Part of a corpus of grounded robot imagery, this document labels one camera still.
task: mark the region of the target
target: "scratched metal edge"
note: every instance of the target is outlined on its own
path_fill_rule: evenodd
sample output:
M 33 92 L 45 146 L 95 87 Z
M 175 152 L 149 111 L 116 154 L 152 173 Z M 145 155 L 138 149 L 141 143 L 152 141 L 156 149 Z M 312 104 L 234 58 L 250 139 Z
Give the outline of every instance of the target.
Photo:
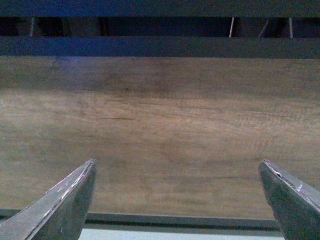
M 11 218 L 20 209 L 0 208 L 0 219 Z M 85 223 L 90 228 L 101 225 L 121 225 L 139 227 L 174 227 L 191 229 L 225 229 L 280 231 L 278 222 L 263 218 L 233 218 L 233 217 L 196 217 L 178 215 L 142 215 L 124 213 L 89 212 Z
M 320 38 L 1 36 L 0 56 L 320 59 Z

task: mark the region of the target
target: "wooden board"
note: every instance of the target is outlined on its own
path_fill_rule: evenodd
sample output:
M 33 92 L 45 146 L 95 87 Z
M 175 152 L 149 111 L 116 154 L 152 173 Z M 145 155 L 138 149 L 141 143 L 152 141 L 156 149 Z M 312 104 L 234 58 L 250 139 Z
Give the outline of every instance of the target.
M 92 212 L 273 217 L 269 159 L 320 188 L 320 61 L 0 57 L 0 208 L 90 158 Z

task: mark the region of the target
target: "dark gap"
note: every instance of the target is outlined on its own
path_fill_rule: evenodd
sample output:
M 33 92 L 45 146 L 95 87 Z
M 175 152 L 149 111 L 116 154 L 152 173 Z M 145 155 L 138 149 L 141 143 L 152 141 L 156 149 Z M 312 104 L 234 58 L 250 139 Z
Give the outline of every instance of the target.
M 110 36 L 228 37 L 230 17 L 108 17 Z
M 231 23 L 232 17 L 35 17 L 32 36 L 228 38 Z M 292 30 L 293 38 L 320 38 L 320 18 L 293 18 Z M 0 36 L 27 37 L 30 32 L 31 17 L 0 17 Z M 231 37 L 259 36 L 290 38 L 289 18 L 234 18 Z
M 22 21 L 20 17 L 0 17 L 0 36 L 19 36 L 17 23 Z
M 37 17 L 37 25 L 42 36 L 64 37 L 64 28 L 61 17 Z
M 320 38 L 320 18 L 293 18 L 294 38 Z

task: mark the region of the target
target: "wood panel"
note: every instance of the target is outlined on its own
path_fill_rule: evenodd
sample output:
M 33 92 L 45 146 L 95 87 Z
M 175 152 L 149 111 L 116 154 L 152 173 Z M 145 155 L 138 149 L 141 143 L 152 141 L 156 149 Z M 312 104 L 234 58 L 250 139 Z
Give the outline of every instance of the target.
M 97 159 L 90 211 L 272 218 L 258 165 L 319 189 L 319 60 L 0 57 L 0 208 Z

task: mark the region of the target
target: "dark metal beam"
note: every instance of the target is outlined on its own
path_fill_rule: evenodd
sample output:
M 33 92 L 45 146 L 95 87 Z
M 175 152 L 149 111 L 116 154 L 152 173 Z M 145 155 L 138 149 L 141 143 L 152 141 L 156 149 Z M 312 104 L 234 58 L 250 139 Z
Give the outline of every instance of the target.
M 319 59 L 320 38 L 12 36 L 0 56 Z
M 0 16 L 319 17 L 320 4 L 301 0 L 2 0 Z

